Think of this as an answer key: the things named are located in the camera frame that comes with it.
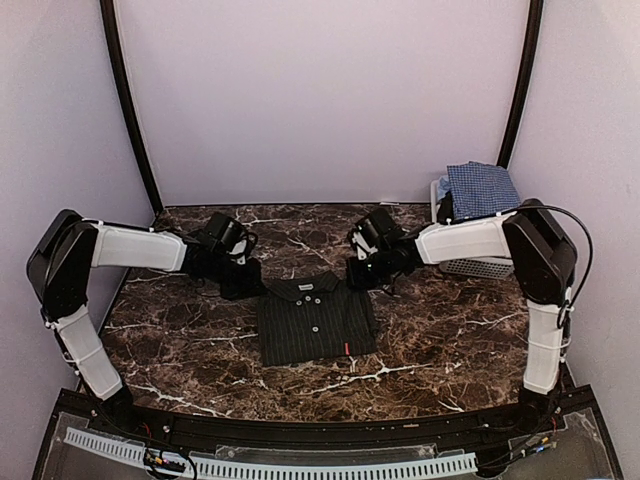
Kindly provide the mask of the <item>black pinstriped long sleeve shirt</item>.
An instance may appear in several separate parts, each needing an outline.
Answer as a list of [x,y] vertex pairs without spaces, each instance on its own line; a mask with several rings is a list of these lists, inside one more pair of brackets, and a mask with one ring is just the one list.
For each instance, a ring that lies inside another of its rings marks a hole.
[[272,280],[257,304],[265,367],[372,354],[378,330],[369,294],[331,271]]

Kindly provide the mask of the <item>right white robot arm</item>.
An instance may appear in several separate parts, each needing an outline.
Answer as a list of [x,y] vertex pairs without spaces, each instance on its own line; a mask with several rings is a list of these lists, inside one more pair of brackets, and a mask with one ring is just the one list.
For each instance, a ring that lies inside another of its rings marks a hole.
[[355,290],[372,290],[427,265],[489,257],[511,261],[529,312],[523,386],[546,395],[558,379],[567,316],[578,294],[573,286],[577,248],[554,217],[559,211],[528,199],[478,219],[406,231],[377,208],[348,234],[355,254],[347,260],[347,282]]

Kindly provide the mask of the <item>white perforated plastic basket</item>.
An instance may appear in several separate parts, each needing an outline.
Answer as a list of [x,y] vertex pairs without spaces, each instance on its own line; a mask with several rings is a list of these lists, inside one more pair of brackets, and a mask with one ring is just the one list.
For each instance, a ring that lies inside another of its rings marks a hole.
[[[442,197],[438,195],[441,182],[434,180],[430,185],[430,211],[434,223],[448,225],[453,220],[453,200],[450,191]],[[475,257],[447,260],[438,264],[443,273],[464,275],[494,280],[506,279],[514,273],[513,262],[502,257]]]

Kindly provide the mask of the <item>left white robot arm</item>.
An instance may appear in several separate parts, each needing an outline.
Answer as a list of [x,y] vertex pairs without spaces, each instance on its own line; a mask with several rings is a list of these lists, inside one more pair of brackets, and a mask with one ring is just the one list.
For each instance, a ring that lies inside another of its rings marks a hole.
[[217,285],[228,301],[265,293],[262,267],[252,252],[254,233],[214,213],[190,233],[129,226],[63,209],[54,217],[26,263],[26,275],[65,360],[90,394],[104,403],[101,417],[120,436],[141,427],[127,402],[129,387],[106,352],[92,318],[92,284],[103,269],[151,269]]

